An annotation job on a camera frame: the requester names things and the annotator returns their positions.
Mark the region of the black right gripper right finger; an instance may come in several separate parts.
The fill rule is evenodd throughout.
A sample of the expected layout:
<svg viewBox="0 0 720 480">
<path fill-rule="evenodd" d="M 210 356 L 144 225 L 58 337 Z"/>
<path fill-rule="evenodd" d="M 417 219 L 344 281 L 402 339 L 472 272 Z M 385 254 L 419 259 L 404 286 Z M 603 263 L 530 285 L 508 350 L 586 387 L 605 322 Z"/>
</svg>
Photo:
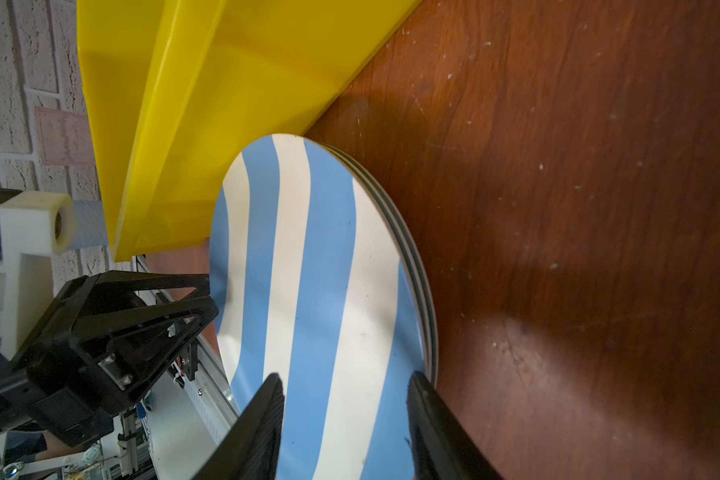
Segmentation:
<svg viewBox="0 0 720 480">
<path fill-rule="evenodd" d="M 420 371 L 406 405 L 417 479 L 502 479 Z"/>
</svg>

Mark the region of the blue white striped plate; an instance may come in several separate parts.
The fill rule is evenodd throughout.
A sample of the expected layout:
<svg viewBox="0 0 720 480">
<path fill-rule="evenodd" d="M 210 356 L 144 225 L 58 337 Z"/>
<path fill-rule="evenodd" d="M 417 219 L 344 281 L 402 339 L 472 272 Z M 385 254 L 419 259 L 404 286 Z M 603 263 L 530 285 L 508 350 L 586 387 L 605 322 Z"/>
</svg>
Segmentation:
<svg viewBox="0 0 720 480">
<path fill-rule="evenodd" d="M 406 397 L 425 357 L 411 285 L 379 205 L 322 144 L 275 134 L 233 161 L 210 287 L 236 405 L 282 381 L 279 478 L 413 477 Z"/>
</svg>

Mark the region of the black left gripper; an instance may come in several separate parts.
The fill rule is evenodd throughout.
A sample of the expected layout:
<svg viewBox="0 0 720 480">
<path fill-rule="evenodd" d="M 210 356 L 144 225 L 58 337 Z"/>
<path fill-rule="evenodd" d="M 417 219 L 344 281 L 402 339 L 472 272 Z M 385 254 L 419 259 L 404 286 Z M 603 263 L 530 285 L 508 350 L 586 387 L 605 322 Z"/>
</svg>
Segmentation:
<svg viewBox="0 0 720 480">
<path fill-rule="evenodd" d="M 140 292 L 188 288 L 149 305 Z M 0 434 L 31 424 L 77 447 L 113 431 L 218 314 L 202 274 L 108 271 L 68 282 L 53 319 L 9 360 L 0 353 Z"/>
</svg>

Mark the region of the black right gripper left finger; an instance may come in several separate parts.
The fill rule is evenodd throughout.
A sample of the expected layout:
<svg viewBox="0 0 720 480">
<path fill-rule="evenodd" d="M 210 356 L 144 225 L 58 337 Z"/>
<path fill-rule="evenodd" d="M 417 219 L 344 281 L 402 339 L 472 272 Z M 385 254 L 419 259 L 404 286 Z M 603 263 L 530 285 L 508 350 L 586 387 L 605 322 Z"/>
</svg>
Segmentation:
<svg viewBox="0 0 720 480">
<path fill-rule="evenodd" d="M 280 376 L 267 376 L 194 479 L 275 479 L 285 396 Z"/>
</svg>

